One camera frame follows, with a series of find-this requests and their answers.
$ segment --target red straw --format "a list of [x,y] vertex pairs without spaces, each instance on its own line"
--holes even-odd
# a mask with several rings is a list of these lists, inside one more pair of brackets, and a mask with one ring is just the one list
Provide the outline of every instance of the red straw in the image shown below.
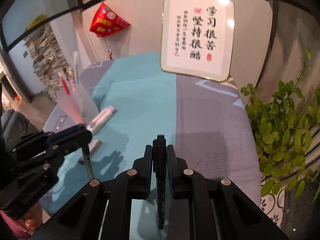
[[62,83],[62,86],[63,86],[66,94],[67,94],[67,95],[70,95],[70,90],[69,90],[69,88],[68,88],[68,86],[67,86],[66,81],[64,80],[64,78],[63,78],[62,76],[60,76],[60,78],[61,78],[61,83]]

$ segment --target red paper decoration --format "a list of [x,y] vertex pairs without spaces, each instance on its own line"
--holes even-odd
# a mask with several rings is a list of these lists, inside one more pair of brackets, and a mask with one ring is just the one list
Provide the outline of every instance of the red paper decoration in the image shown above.
[[107,5],[101,3],[93,17],[90,31],[100,37],[106,37],[130,26],[128,22],[115,14]]

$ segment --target white wall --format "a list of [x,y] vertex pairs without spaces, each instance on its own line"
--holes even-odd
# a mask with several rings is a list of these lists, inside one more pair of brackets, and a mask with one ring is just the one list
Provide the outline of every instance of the white wall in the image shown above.
[[4,37],[8,45],[26,30],[41,13],[46,14],[43,0],[15,0],[2,21]]
[[9,55],[27,87],[32,93],[37,94],[44,89],[44,85],[33,73],[33,60],[29,52],[25,58],[23,57],[23,53],[28,51],[24,44],[25,41],[20,41],[12,50],[9,51]]
[[[41,13],[48,17],[68,9],[67,0],[16,0],[3,19],[3,30],[7,44],[11,44],[18,36],[25,32],[26,27]],[[67,62],[73,66],[73,51],[80,52],[79,66],[91,65],[87,53],[75,30],[70,14],[64,15],[50,22],[58,44]],[[27,50],[20,41],[10,52],[10,56],[21,77],[32,93],[36,94],[44,89],[39,78],[33,73],[33,62],[28,55],[23,58]]]
[[[272,94],[278,90],[278,81],[293,80],[303,69],[301,58],[305,59],[310,34],[309,48],[312,59],[307,62],[308,70],[298,87],[309,98],[314,88],[320,85],[320,26],[316,19],[307,12],[284,2],[279,3],[277,29],[271,53],[256,95],[264,102],[273,100]],[[300,99],[293,95],[296,103]]]
[[[240,88],[256,83],[265,59],[272,23],[272,10],[265,0],[232,0],[235,5],[235,36],[231,75]],[[105,0],[115,13],[132,26],[106,37],[114,57],[160,51],[163,0]],[[100,5],[83,11],[89,30]],[[100,61],[108,60],[102,38],[87,32]]]
[[51,21],[50,25],[69,66],[74,66],[74,51],[79,52],[78,65],[80,70],[83,70],[91,65],[88,55],[79,38],[78,32],[75,29],[75,25],[70,13]]

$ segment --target chinese calligraphy text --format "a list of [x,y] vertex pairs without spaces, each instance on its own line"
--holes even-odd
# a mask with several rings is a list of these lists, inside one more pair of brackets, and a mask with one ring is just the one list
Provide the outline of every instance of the chinese calligraphy text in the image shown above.
[[179,37],[180,37],[180,24],[181,24],[181,16],[180,15],[177,15],[177,32],[176,32],[176,41],[175,41],[175,46],[176,46],[176,49],[175,49],[175,56],[176,57],[179,57]]
[[188,11],[184,11],[183,12],[182,42],[181,42],[181,49],[183,49],[183,50],[186,50],[187,27],[188,27]]
[[[209,22],[207,24],[211,25],[212,27],[215,27],[216,26],[216,18],[213,16],[217,13],[217,9],[214,6],[209,6],[207,8],[207,12],[209,15],[209,17],[208,17]],[[217,37],[214,33],[214,29],[207,29],[204,36],[208,39],[208,41],[206,43],[207,49],[213,50],[213,48],[215,48],[216,45],[214,44],[214,41],[212,41],[211,39],[217,39]]]
[[197,59],[197,60],[200,60],[200,52],[199,50],[196,52],[195,50],[192,50],[190,52],[190,58],[194,58],[194,59]]
[[203,22],[203,19],[201,18],[201,16],[194,16],[193,17],[193,25],[195,26],[202,26],[201,22]]

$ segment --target potted plant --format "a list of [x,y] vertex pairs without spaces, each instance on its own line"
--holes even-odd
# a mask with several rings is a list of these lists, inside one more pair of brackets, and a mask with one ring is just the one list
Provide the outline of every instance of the potted plant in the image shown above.
[[320,123],[320,88],[314,89],[311,99],[304,104],[296,106],[292,98],[293,94],[304,98],[297,85],[305,71],[310,71],[309,60],[311,51],[308,48],[299,77],[288,83],[279,80],[278,90],[272,95],[273,102],[264,103],[258,99],[252,84],[240,90],[249,96],[245,109],[251,123],[260,171],[267,177],[261,188],[262,197],[270,192],[276,195],[282,187],[291,190],[299,183],[295,193],[297,198],[304,190],[306,179],[319,184],[314,200],[320,193],[319,167],[313,170],[306,168],[305,156],[311,145],[312,129]]

